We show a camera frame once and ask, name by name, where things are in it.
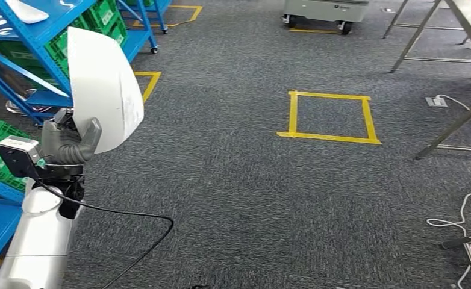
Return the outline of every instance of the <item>shelf caster wheel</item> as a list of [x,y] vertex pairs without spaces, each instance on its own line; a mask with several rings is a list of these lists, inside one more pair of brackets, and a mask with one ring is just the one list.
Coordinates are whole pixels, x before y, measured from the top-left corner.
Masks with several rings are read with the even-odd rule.
[[294,15],[290,15],[289,16],[289,22],[287,23],[287,27],[294,28],[294,27],[296,27],[297,23],[298,23],[298,18]]
[[342,35],[347,35],[351,31],[352,22],[351,21],[344,21],[338,27],[339,27],[340,30],[342,30]]

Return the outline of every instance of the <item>floor power outlet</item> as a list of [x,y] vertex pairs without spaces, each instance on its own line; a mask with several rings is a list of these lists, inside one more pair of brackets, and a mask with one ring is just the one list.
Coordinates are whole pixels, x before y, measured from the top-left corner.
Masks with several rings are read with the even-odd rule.
[[444,98],[425,98],[430,107],[448,107]]

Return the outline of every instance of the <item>white power cable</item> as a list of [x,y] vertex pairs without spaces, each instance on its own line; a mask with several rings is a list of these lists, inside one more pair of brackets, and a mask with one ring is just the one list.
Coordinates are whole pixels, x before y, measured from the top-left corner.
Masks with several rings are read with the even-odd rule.
[[[457,226],[459,228],[461,228],[463,230],[463,235],[465,237],[467,237],[467,232],[466,232],[466,229],[462,226],[462,224],[464,224],[466,222],[466,218],[464,217],[464,207],[466,207],[466,203],[468,202],[468,198],[471,196],[471,193],[470,194],[467,194],[465,197],[464,197],[464,200],[463,200],[463,204],[461,206],[461,209],[459,210],[459,214],[461,216],[461,220],[459,222],[450,222],[450,221],[447,221],[447,220],[442,220],[442,219],[427,219],[427,224],[431,225],[431,226],[435,226],[435,227],[447,227],[447,226]],[[468,272],[470,272],[470,269],[471,269],[471,265],[468,265],[468,267],[466,268],[466,271],[464,271],[464,274],[459,278],[459,280],[457,280],[457,287],[459,289],[463,289],[463,287],[461,286],[461,282],[464,280],[464,278],[466,277],[466,275],[468,274]]]
[[468,111],[470,110],[470,108],[469,108],[466,104],[464,104],[464,103],[458,101],[457,99],[451,98],[451,97],[448,96],[448,95],[437,95],[435,98],[437,98],[437,99],[440,99],[440,98],[448,98],[448,99],[450,99],[451,101],[460,104],[460,105],[461,105],[462,107],[464,107],[466,110],[468,110]]

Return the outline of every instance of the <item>yellow floor tape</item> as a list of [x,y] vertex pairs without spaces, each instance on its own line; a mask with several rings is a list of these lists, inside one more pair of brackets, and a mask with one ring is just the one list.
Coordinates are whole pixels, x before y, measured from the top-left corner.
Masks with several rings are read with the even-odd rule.
[[149,84],[147,85],[147,88],[145,88],[145,91],[142,93],[143,97],[143,102],[145,103],[147,99],[149,99],[149,96],[151,95],[152,91],[154,90],[154,87],[159,80],[159,77],[161,76],[161,72],[147,72],[147,71],[137,71],[134,72],[136,76],[150,76],[151,80],[149,81]]
[[341,34],[340,30],[317,30],[317,29],[297,29],[289,28],[292,32],[310,32],[310,33],[328,33],[328,34]]
[[[370,113],[368,96],[361,95],[339,95],[335,93],[316,93],[316,92],[298,92],[290,91],[290,109],[289,109],[289,131],[288,132],[277,132],[280,137],[292,137],[292,138],[312,138],[316,140],[334,140],[334,141],[346,141],[350,143],[368,143],[372,145],[381,145],[378,140],[372,115]],[[365,127],[367,128],[367,138],[361,137],[343,137],[339,135],[326,135],[326,134],[305,134],[297,132],[298,128],[298,98],[299,96],[313,96],[317,98],[337,98],[337,99],[352,99],[361,101],[362,113],[365,119]]]
[[[195,11],[193,12],[193,15],[191,15],[189,20],[178,22],[178,23],[173,23],[173,24],[166,24],[167,27],[176,27],[177,25],[181,25],[181,24],[184,24],[184,23],[189,23],[189,22],[195,21],[196,18],[198,17],[198,14],[200,14],[200,11],[202,11],[202,8],[203,8],[203,6],[199,6],[199,5],[170,5],[168,7],[169,8],[195,9]],[[143,25],[138,20],[135,20],[133,22],[132,26],[133,27],[143,27]],[[160,27],[160,26],[159,26],[159,24],[152,24],[151,27]]]

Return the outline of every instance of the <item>gray cart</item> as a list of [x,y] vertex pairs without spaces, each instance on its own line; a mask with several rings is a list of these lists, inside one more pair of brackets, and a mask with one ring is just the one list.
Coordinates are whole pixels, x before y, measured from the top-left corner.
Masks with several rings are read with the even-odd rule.
[[296,26],[298,17],[337,21],[342,34],[349,34],[353,22],[361,22],[368,8],[368,1],[285,0],[283,21],[289,28]]

